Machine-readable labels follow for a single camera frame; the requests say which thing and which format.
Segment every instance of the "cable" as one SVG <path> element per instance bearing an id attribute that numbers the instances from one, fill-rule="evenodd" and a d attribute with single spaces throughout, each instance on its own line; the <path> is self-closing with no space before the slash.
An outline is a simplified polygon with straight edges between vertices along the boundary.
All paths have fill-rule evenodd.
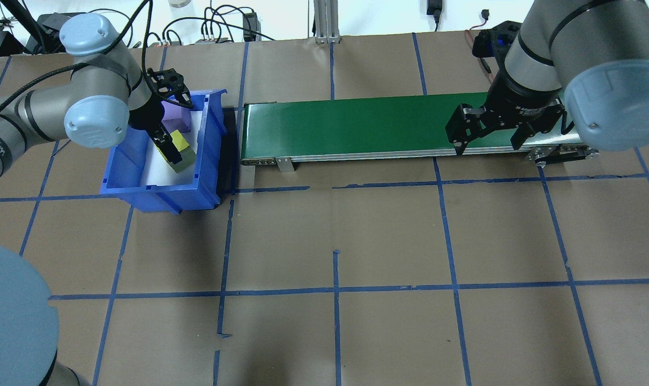
<path id="1" fill-rule="evenodd" d="M 118 10 L 113 10 L 112 8 L 96 8 L 96 9 L 94 9 L 94 10 L 89 10 L 87 13 L 93 13 L 93 12 L 96 12 L 96 11 L 109 11 L 109 12 L 115 12 L 115 13 L 118 13 L 118 14 L 122 15 L 123 17 L 126 17 L 126 19 L 129 20 L 129 16 L 126 15 L 124 12 L 122 12 L 122 11 L 118 11 Z M 133 28 L 130 29 L 129 31 L 131 32 L 131 34 L 129 35 L 129 41 L 126 42 L 126 46 L 127 46 L 127 47 L 130 46 L 130 45 L 131 45 L 131 41 L 133 41 Z"/>
<path id="2" fill-rule="evenodd" d="M 491 15 L 489 14 L 489 10 L 481 10 L 481 19 L 484 19 L 484 22 L 482 24 L 472 25 L 472 27 L 470 27 L 469 30 L 473 30 L 475 28 L 483 27 L 488 22 L 490 16 Z"/>
<path id="3" fill-rule="evenodd" d="M 173 32 L 177 36 L 177 40 L 179 41 L 179 46 L 183 46 L 184 44 L 182 43 L 182 38 L 174 29 L 171 28 L 167 30 L 167 41 L 169 41 L 169 44 L 172 44 L 172 39 L 169 37 L 170 32 Z"/>
<path id="4" fill-rule="evenodd" d="M 206 20 L 206 19 L 205 19 L 204 17 L 195 17 L 195 16 L 180 17 L 179 19 L 172 20 L 172 21 L 169 22 L 169 24 L 165 25 L 165 28 L 162 30 L 163 34 L 167 31 L 167 29 L 168 29 L 170 26 L 172 26 L 172 24 L 174 24 L 174 23 L 176 23 L 176 22 L 178 22 L 178 21 L 181 21 L 181 20 Z M 215 22 L 215 23 L 222 24 L 222 25 L 226 25 L 227 27 L 234 27 L 234 28 L 241 29 L 241 30 L 243 30 L 243 31 L 253 32 L 253 33 L 256 34 L 256 35 L 258 35 L 258 36 L 262 36 L 262 37 L 264 37 L 265 39 L 269 39 L 269 40 L 271 40 L 271 41 L 274 40 L 273 38 L 271 38 L 271 37 L 269 37 L 269 36 L 266 36 L 265 34 L 261 34 L 260 32 L 253 31 L 252 29 L 247 29 L 247 28 L 243 28 L 243 27 L 238 27 L 238 25 L 222 23 L 221 21 L 217 21 L 217 20 L 215 20 L 214 22 Z"/>
<path id="5" fill-rule="evenodd" d="M 38 32 L 38 38 L 39 38 L 39 41 L 41 42 L 41 51 L 43 51 L 44 54 L 47 54 L 48 52 L 46 52 L 46 41 L 43 39 L 43 33 L 45 33 L 45 31 L 43 31 L 43 28 L 38 24 L 36 19 L 33 18 L 33 15 L 31 14 L 30 10 L 28 10 L 28 7 L 26 6 L 26 3 L 25 3 L 24 0 L 22 0 L 22 5 L 25 7 L 26 13 L 28 13 L 28 15 L 30 15 L 31 20 L 33 21 L 33 25 L 37 29 L 36 32 Z M 31 53 L 32 55 L 35 55 L 35 54 L 38 53 L 38 42 L 36 42 L 36 43 L 37 43 L 37 46 L 33 47 L 33 51 Z"/>
<path id="6" fill-rule="evenodd" d="M 160 45 L 162 46 L 162 39 L 160 39 L 160 35 L 156 34 L 155 32 L 148 32 L 146 37 L 151 36 L 151 35 L 155 35 L 155 37 L 158 39 L 158 42 L 160 42 Z"/>
<path id="7" fill-rule="evenodd" d="M 465 29 L 465 34 L 467 36 L 469 36 L 469 40 L 472 42 L 472 45 L 474 45 L 474 37 L 472 36 L 472 32 L 470 32 L 468 29 Z M 491 73 L 491 68 L 486 63 L 484 58 L 478 58 L 478 59 L 479 59 L 479 63 L 481 64 L 481 68 L 483 68 L 484 71 L 486 72 L 486 74 L 488 75 L 489 81 L 491 81 L 491 83 L 493 83 L 495 78 L 494 78 L 494 74 Z"/>
<path id="8" fill-rule="evenodd" d="M 138 8 L 136 8 L 136 11 L 134 11 L 133 15 L 131 16 L 131 19 L 129 19 L 129 21 L 126 23 L 126 26 L 125 26 L 124 30 L 122 32 L 120 32 L 120 34 L 116 37 L 116 39 L 109 46 L 107 46 L 106 49 L 104 49 L 101 52 L 101 54 L 103 54 L 103 55 L 108 54 L 110 51 L 112 51 L 112 49 L 114 49 L 114 47 L 117 46 L 117 44 L 119 44 L 119 42 L 122 41 L 122 38 L 126 34 L 126 30 L 129 27 L 131 27 L 131 25 L 133 24 L 133 20 L 138 16 L 138 14 L 141 12 L 141 10 L 143 9 L 143 6 L 146 5 L 146 3 L 150 3 L 150 12 L 148 13 L 148 29 L 146 30 L 146 34 L 147 34 L 148 31 L 150 31 L 150 18 L 152 17 L 153 0 L 143 0 L 143 2 L 140 5 L 138 5 Z M 35 78 L 34 80 L 31 80 L 29 83 L 26 83 L 26 85 L 21 86 L 19 88 L 19 90 L 12 93 L 11 96 L 9 96 L 3 102 L 0 103 L 0 112 L 2 112 L 6 107 L 8 107 L 10 105 L 10 103 L 12 103 L 13 100 L 17 99 L 26 90 L 29 90 L 31 87 L 37 85 L 41 81 L 44 81 L 45 79 L 51 78 L 52 76 L 56 76 L 57 74 L 65 73 L 67 71 L 77 71 L 79 69 L 85 68 L 86 66 L 89 66 L 89 64 L 84 63 L 84 62 L 72 64 L 70 66 L 65 66 L 64 68 L 60 68 L 60 69 L 50 71 L 48 73 L 45 73 L 45 74 L 39 76 L 38 78 Z"/>
<path id="9" fill-rule="evenodd" d="M 223 15 L 219 14 L 219 12 L 217 12 L 217 10 L 214 9 L 214 8 L 212 8 L 212 7 L 206 7 L 205 10 L 203 11 L 203 17 L 204 17 L 205 19 L 207 19 L 207 10 L 211 10 L 211 11 L 212 11 L 212 16 L 211 16 L 211 18 L 209 19 L 209 22 L 210 22 L 210 32 L 211 32 L 212 35 L 214 35 L 214 31 L 212 30 L 212 23 L 215 22 L 215 20 L 214 20 L 214 15 L 215 15 L 215 14 L 218 14 L 219 17 L 222 19 L 222 21 L 223 21 L 224 23 L 226 23 L 227 21 L 226 21 L 226 19 L 224 19 L 224 16 L 223 16 Z M 203 25 L 205 26 L 205 31 L 207 32 L 207 21 L 204 21 L 204 22 L 203 22 Z M 221 36 L 222 36 L 222 26 L 218 24 L 217 27 L 219 28 L 219 37 L 217 38 L 217 40 L 216 40 L 215 42 L 219 42 L 219 39 L 220 39 Z M 233 41 L 234 41 L 234 35 L 232 34 L 232 30 L 229 29 L 229 27 L 227 27 L 227 32 L 229 32 L 229 39 L 233 42 Z"/>

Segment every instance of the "green conveyor belt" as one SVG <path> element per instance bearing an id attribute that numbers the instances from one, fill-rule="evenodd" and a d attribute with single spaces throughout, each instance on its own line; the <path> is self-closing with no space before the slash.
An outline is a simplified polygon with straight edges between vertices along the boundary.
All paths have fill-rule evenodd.
<path id="1" fill-rule="evenodd" d="M 326 161 L 454 154 L 446 122 L 460 103 L 478 107 L 485 98 L 486 93 L 461 93 L 246 105 L 241 161 L 249 165 L 280 157 Z M 512 151 L 513 132 L 477 139 L 468 152 Z M 556 143 L 563 142 L 577 139 L 557 138 Z"/>

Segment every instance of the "blue plastic bin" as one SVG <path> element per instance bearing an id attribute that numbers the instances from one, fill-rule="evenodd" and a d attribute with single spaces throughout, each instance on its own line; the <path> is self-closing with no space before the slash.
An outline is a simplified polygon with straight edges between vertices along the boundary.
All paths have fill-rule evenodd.
<path id="1" fill-rule="evenodd" d="M 182 210 L 207 210 L 217 206 L 219 147 L 227 133 L 223 123 L 221 95 L 226 92 L 210 90 L 191 93 L 195 106 L 192 110 L 203 112 L 191 183 L 141 185 L 146 150 L 151 140 L 146 132 L 129 128 L 124 141 L 110 150 L 101 194 L 116 196 L 141 212 L 180 213 Z"/>

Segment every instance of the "black cable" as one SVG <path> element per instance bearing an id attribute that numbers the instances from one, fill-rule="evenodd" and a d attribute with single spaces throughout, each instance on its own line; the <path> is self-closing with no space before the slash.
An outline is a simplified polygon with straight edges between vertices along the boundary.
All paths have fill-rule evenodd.
<path id="1" fill-rule="evenodd" d="M 158 39 L 158 42 L 160 42 L 160 45 L 162 46 L 162 39 L 160 39 L 160 35 L 156 34 L 155 32 L 148 32 L 148 36 L 155 35 L 155 37 Z"/>
<path id="2" fill-rule="evenodd" d="M 43 34 L 45 33 L 45 31 L 43 31 L 43 27 L 41 27 L 41 25 L 38 24 L 36 19 L 33 18 L 33 15 L 31 14 L 30 10 L 28 10 L 28 7 L 26 6 L 26 3 L 25 3 L 24 0 L 22 0 L 22 5 L 25 7 L 26 13 L 28 13 L 28 15 L 30 15 L 31 20 L 33 20 L 33 25 L 37 29 L 38 39 L 41 42 L 41 51 L 43 51 L 44 54 L 47 54 L 48 52 L 46 52 L 46 41 L 43 39 Z M 32 55 L 35 55 L 37 53 L 38 53 L 38 46 L 35 46 L 35 47 L 33 47 Z"/>
<path id="3" fill-rule="evenodd" d="M 231 10 L 230 10 L 229 12 L 220 13 L 219 10 L 221 10 L 221 9 L 224 8 L 224 7 L 231 8 Z M 224 16 L 223 16 L 223 15 L 225 15 L 225 14 L 230 14 L 230 13 L 232 13 L 232 12 L 236 12 L 236 11 L 238 11 L 238 12 L 241 13 L 241 22 L 243 22 L 244 20 L 245 20 L 245 21 L 248 21 L 248 17 L 246 17 L 245 12 L 243 12 L 243 11 L 241 10 L 241 8 L 249 8 L 249 7 L 240 7 L 240 8 L 238 8 L 238 7 L 235 7 L 235 6 L 233 6 L 233 5 L 229 5 L 229 4 L 223 4 L 223 5 L 220 5 L 219 7 L 217 7 L 217 8 L 214 10 L 214 12 L 212 12 L 212 19 L 211 19 L 211 20 L 214 20 L 214 15 L 215 15 L 215 14 L 218 14 L 219 17 L 221 17 L 222 21 L 223 21 L 224 23 L 226 23 L 227 21 L 224 20 Z M 232 30 L 231 30 L 229 27 L 227 27 L 227 30 L 229 31 L 229 36 L 231 37 L 231 40 L 234 41 L 234 37 L 232 36 Z"/>
<path id="4" fill-rule="evenodd" d="M 179 34 L 174 29 L 171 29 L 171 28 L 167 30 L 167 41 L 169 41 L 169 44 L 172 44 L 172 39 L 169 37 L 170 32 L 173 32 L 175 35 L 177 35 L 177 40 L 179 41 L 179 46 L 183 46 L 184 44 L 182 43 L 182 38 L 179 36 Z"/>
<path id="5" fill-rule="evenodd" d="M 151 20 L 153 20 L 153 0 L 143 0 L 138 10 L 136 10 L 132 19 L 129 20 L 129 22 L 130 23 L 133 22 L 133 18 L 135 18 L 138 12 L 141 9 L 143 9 L 143 5 L 145 5 L 145 3 L 150 3 L 150 5 L 148 6 L 148 19 L 146 20 L 146 33 L 144 35 L 145 38 L 143 39 L 143 49 L 141 49 L 141 71 L 143 72 L 143 79 L 146 81 L 146 85 L 148 85 L 148 88 L 150 88 L 151 93 L 157 96 L 158 98 L 160 98 L 160 100 L 163 100 L 167 103 L 171 103 L 172 105 L 176 105 L 179 107 L 191 108 L 192 103 L 191 106 L 189 107 L 188 104 L 183 105 L 182 103 L 179 103 L 176 100 L 171 100 L 170 98 L 165 98 L 165 96 L 161 95 L 160 91 L 158 91 L 158 88 L 155 85 L 153 85 L 153 80 L 151 80 L 151 77 L 146 73 L 146 51 L 148 50 L 148 36 L 150 35 L 150 31 L 151 31 Z M 162 31 L 162 36 L 165 36 L 167 27 L 165 27 L 165 30 Z"/>
<path id="6" fill-rule="evenodd" d="M 106 49 L 104 49 L 101 52 L 101 54 L 103 54 L 103 55 L 108 54 L 110 51 L 112 51 L 112 49 L 114 49 L 114 47 L 117 46 L 117 44 L 119 44 L 119 42 L 122 41 L 122 39 L 124 38 L 124 35 L 126 34 L 126 30 L 129 27 L 131 27 L 131 25 L 133 24 L 133 20 L 138 16 L 138 14 L 143 9 L 144 5 L 146 5 L 146 3 L 148 3 L 148 2 L 150 2 L 151 5 L 150 5 L 150 12 L 148 13 L 148 29 L 146 30 L 146 32 L 150 31 L 150 18 L 152 17 L 153 0 L 143 0 L 143 2 L 140 5 L 138 5 L 138 8 L 136 8 L 136 11 L 134 11 L 133 15 L 131 16 L 131 19 L 129 19 L 129 21 L 126 23 L 126 26 L 124 27 L 124 30 L 122 32 L 120 32 L 120 34 L 116 37 L 116 39 L 109 46 L 107 46 Z M 10 103 L 12 103 L 13 100 L 17 99 L 26 90 L 29 90 L 31 87 L 37 85 L 41 81 L 47 80 L 48 78 L 51 78 L 52 76 L 56 76 L 57 74 L 60 74 L 60 73 L 65 73 L 67 71 L 77 71 L 79 69 L 85 68 L 86 66 L 89 66 L 89 64 L 84 63 L 84 62 L 72 64 L 70 66 L 65 66 L 64 68 L 59 68 L 59 69 L 50 71 L 48 73 L 45 73 L 45 74 L 39 76 L 38 78 L 35 78 L 34 80 L 31 80 L 29 83 L 26 83 L 26 85 L 21 86 L 19 88 L 19 90 L 12 93 L 11 96 L 9 96 L 2 103 L 0 103 L 0 112 L 2 112 L 6 107 L 8 107 L 8 105 L 10 105 Z"/>
<path id="7" fill-rule="evenodd" d="M 109 11 L 109 12 L 115 12 L 115 13 L 118 13 L 118 14 L 122 15 L 123 17 L 126 17 L 126 19 L 129 20 L 129 16 L 126 15 L 124 12 L 122 12 L 122 11 L 118 11 L 118 10 L 113 10 L 112 8 L 96 8 L 96 9 L 94 9 L 94 10 L 89 10 L 87 13 L 93 13 L 93 12 L 96 12 L 96 11 Z M 126 46 L 127 46 L 127 47 L 130 46 L 130 45 L 131 45 L 131 41 L 133 41 L 133 28 L 130 29 L 129 31 L 131 32 L 131 34 L 129 34 L 129 41 L 126 42 Z"/>
<path id="8" fill-rule="evenodd" d="M 214 35 L 214 31 L 212 30 L 212 23 L 215 22 L 215 20 L 214 20 L 214 15 L 215 15 L 215 14 L 219 14 L 219 13 L 217 12 L 216 9 L 214 9 L 214 8 L 212 8 L 212 7 L 206 7 L 205 10 L 203 11 L 203 17 L 204 17 L 205 19 L 207 19 L 207 10 L 211 10 L 211 11 L 212 11 L 212 16 L 211 16 L 211 18 L 210 18 L 209 20 L 204 21 L 204 22 L 203 22 L 203 25 L 205 26 L 205 31 L 207 32 L 207 23 L 210 22 L 210 33 L 211 33 L 212 35 Z M 224 19 L 224 16 L 223 16 L 223 15 L 219 14 L 219 17 L 222 19 L 222 21 L 223 21 L 224 23 L 227 22 L 226 19 Z M 222 26 L 218 24 L 217 27 L 219 28 L 219 37 L 217 38 L 217 40 L 216 40 L 215 42 L 219 42 L 219 39 L 222 37 Z M 234 35 L 232 34 L 232 30 L 229 29 L 229 27 L 227 27 L 227 32 L 229 32 L 229 39 L 230 39 L 231 41 L 234 41 Z"/>
<path id="9" fill-rule="evenodd" d="M 165 29 L 162 30 L 163 33 L 166 32 L 167 29 L 168 29 L 172 24 L 174 24 L 174 23 L 176 23 L 176 22 L 178 22 L 178 21 L 181 21 L 181 20 L 206 20 L 206 19 L 203 18 L 203 17 L 195 17 L 195 16 L 180 17 L 179 19 L 172 20 L 172 21 L 170 21 L 167 25 L 165 25 Z M 217 20 L 215 20 L 214 22 L 215 22 L 215 23 L 222 24 L 222 25 L 226 25 L 227 27 L 234 27 L 234 28 L 241 29 L 241 30 L 243 30 L 243 31 L 253 32 L 253 33 L 256 34 L 256 35 L 258 35 L 258 36 L 262 36 L 262 37 L 264 37 L 265 39 L 269 39 L 269 40 L 271 40 L 271 41 L 274 40 L 273 38 L 271 38 L 271 37 L 269 37 L 269 36 L 266 36 L 265 34 L 261 34 L 260 32 L 253 31 L 252 29 L 243 28 L 243 27 L 238 27 L 238 25 L 222 23 L 221 21 L 217 21 Z"/>

